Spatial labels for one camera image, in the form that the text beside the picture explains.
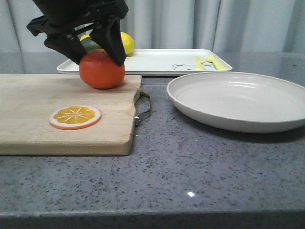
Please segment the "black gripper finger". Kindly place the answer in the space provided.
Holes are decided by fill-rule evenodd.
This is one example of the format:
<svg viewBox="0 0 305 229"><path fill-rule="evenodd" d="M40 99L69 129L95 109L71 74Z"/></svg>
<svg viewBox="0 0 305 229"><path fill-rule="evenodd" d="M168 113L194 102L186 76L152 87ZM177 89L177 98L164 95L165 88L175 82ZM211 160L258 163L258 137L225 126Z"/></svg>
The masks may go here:
<svg viewBox="0 0 305 229"><path fill-rule="evenodd" d="M75 34L51 34L47 35L44 45L66 56L74 63L79 64L86 50Z"/></svg>
<svg viewBox="0 0 305 229"><path fill-rule="evenodd" d="M118 66L122 66L127 55L122 43L120 19L98 21L94 26L90 33L91 39L101 46Z"/></svg>

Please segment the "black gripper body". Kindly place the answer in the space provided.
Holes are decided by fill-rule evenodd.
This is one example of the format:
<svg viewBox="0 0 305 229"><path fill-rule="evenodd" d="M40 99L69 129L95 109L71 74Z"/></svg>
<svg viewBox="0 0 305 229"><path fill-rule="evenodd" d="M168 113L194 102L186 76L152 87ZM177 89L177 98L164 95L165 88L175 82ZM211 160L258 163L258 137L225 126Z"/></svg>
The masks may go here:
<svg viewBox="0 0 305 229"><path fill-rule="evenodd" d="M123 19L129 8L124 0L35 0L42 16L31 20L27 29L34 35L56 34L84 24L107 24Z"/></svg>

